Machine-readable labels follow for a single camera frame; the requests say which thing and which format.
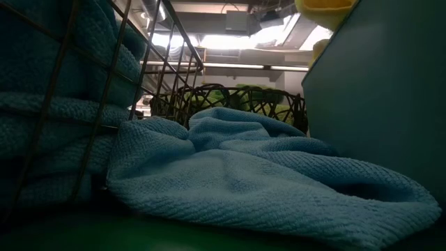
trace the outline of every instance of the knitted towel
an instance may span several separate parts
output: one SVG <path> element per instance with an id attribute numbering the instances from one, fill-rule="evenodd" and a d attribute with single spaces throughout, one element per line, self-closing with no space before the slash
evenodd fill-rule
<path id="1" fill-rule="evenodd" d="M 28 93 L 0 92 L 0 110 L 22 110 L 38 114 L 43 96 Z M 73 98 L 54 97 L 49 117 L 92 123 L 98 103 Z M 126 109 L 107 105 L 102 124 L 118 126 L 128 119 Z M 23 158 L 31 142 L 36 117 L 1 113 L 0 116 L 0 208 L 11 203 L 17 177 L 23 168 Z M 79 201 L 91 195 L 91 177 L 104 176 L 108 154 L 116 134 L 101 131 L 95 138 L 86 173 L 78 194 Z M 35 161 L 26 177 L 18 206 L 49 206 L 66 202 L 74 188 L 82 157 L 91 134 L 91 125 L 47 121 L 38 142 Z"/>
<path id="2" fill-rule="evenodd" d="M 190 131 L 151 118 L 121 124 L 107 184 L 140 213 L 308 236 L 339 249 L 378 250 L 432 225 L 419 184 L 266 116 L 216 107 Z"/>
<path id="3" fill-rule="evenodd" d="M 72 0 L 0 0 L 62 38 L 66 32 Z M 119 27 L 107 0 L 79 0 L 79 10 L 70 43 L 110 66 Z M 45 94 L 60 43 L 35 30 L 6 11 L 0 15 L 0 91 Z M 145 44 L 128 27 L 119 50 L 116 69 L 137 81 L 139 60 Z M 63 60 L 56 95 L 99 101 L 107 72 L 73 49 Z M 107 102 L 120 107 L 132 104 L 137 90 L 114 76 Z"/>

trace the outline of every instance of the folded towel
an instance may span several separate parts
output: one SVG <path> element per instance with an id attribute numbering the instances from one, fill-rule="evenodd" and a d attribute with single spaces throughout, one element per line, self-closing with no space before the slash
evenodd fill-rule
<path id="1" fill-rule="evenodd" d="M 29 93 L 0 92 L 0 110 L 22 110 L 38 114 L 43 96 Z M 92 123 L 98 103 L 73 98 L 54 97 L 49 117 Z M 126 121 L 129 111 L 106 105 L 102 124 L 118 126 Z M 16 180 L 23 168 L 23 157 L 29 147 L 37 117 L 2 113 L 0 116 L 0 208 L 11 202 Z M 49 206 L 66 202 L 74 188 L 84 156 L 91 125 L 47 121 L 38 142 L 35 161 L 28 173 L 18 206 Z M 104 177 L 108 155 L 116 134 L 100 130 L 82 179 L 78 201 L 90 199 L 92 178 Z"/>
<path id="2" fill-rule="evenodd" d="M 72 0 L 1 0 L 26 15 L 55 36 L 66 32 Z M 81 0 L 71 43 L 86 50 L 108 66 L 117 43 L 118 26 L 107 0 Z M 0 15 L 0 91 L 45 94 L 60 43 L 35 30 L 8 12 Z M 145 45 L 129 27 L 119 50 L 116 69 L 137 81 L 139 60 Z M 68 50 L 63 60 L 55 94 L 99 101 L 105 87 L 107 71 Z M 120 107 L 132 104 L 137 90 L 114 77 L 107 102 Z"/>

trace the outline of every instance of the green floor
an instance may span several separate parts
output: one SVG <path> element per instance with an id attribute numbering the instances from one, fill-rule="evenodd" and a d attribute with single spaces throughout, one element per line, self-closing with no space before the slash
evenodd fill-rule
<path id="1" fill-rule="evenodd" d="M 446 230 L 435 227 L 389 250 L 446 250 Z M 329 250 L 308 239 L 203 227 L 187 223 L 76 212 L 34 220 L 0 236 L 0 250 Z"/>

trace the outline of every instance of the light fixture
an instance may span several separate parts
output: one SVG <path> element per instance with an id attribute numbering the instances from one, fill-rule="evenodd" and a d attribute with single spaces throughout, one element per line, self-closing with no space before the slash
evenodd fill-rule
<path id="1" fill-rule="evenodd" d="M 207 35 L 200 46 L 217 50 L 243 50 L 255 47 L 247 36 Z"/>
<path id="2" fill-rule="evenodd" d="M 249 65 L 239 63 L 203 63 L 204 67 L 209 68 L 237 68 L 237 69 L 263 69 L 260 65 Z"/>
<path id="3" fill-rule="evenodd" d="M 168 62 L 171 66 L 177 66 L 178 62 Z M 148 66 L 163 66 L 163 61 L 147 61 Z M 189 63 L 182 62 L 180 66 L 188 66 Z M 191 67 L 196 67 L 196 63 L 192 62 Z M 205 68 L 231 68 L 231 69 L 247 69 L 247 70 L 280 70 L 289 72 L 307 72 L 308 67 L 304 66 L 263 66 L 255 64 L 241 64 L 241 63 L 208 63 L 203 62 Z"/>
<path id="4" fill-rule="evenodd" d="M 167 62 L 169 63 L 171 66 L 177 66 L 178 62 Z M 163 61 L 147 61 L 147 66 L 163 66 L 164 62 Z M 186 62 L 181 62 L 180 66 L 189 66 L 189 63 Z M 192 62 L 190 64 L 191 67 L 195 67 L 195 63 Z"/>
<path id="5" fill-rule="evenodd" d="M 284 18 L 284 22 L 286 24 L 286 27 L 284 28 L 284 31 L 278 36 L 278 39 L 276 40 L 275 46 L 278 45 L 283 45 L 285 43 L 285 40 L 288 38 L 289 34 L 291 33 L 291 31 L 294 29 L 295 24 L 298 23 L 299 17 L 300 17 L 300 13 L 296 13 L 292 16 L 288 16 L 289 18 L 289 22 L 285 22 L 285 19 L 287 17 Z"/>
<path id="6" fill-rule="evenodd" d="M 311 51 L 313 50 L 313 45 L 322 39 L 330 39 L 333 32 L 331 30 L 317 26 L 310 33 L 306 41 L 300 46 L 299 50 Z"/>
<path id="7" fill-rule="evenodd" d="M 301 66 L 271 66 L 271 70 L 307 72 L 308 71 L 308 67 L 301 67 Z"/>
<path id="8" fill-rule="evenodd" d="M 190 43 L 192 46 L 196 47 L 198 46 L 198 40 L 195 36 L 189 36 Z M 152 37 L 152 43 L 154 45 L 167 47 L 169 44 L 169 35 L 161 35 L 158 33 L 154 33 Z M 171 48 L 178 48 L 181 47 L 184 43 L 183 37 L 180 35 L 173 35 L 172 39 L 170 41 L 170 47 Z"/>

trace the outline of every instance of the yellow object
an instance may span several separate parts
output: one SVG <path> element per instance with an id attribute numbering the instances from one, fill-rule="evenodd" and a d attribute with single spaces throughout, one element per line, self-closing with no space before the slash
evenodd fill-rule
<path id="1" fill-rule="evenodd" d="M 306 18 L 331 31 L 337 29 L 357 0 L 295 0 Z"/>
<path id="2" fill-rule="evenodd" d="M 309 62 L 309 67 L 313 65 L 318 56 L 322 53 L 325 47 L 327 47 L 329 41 L 330 40 L 328 39 L 322 39 L 313 45 L 313 59 Z"/>

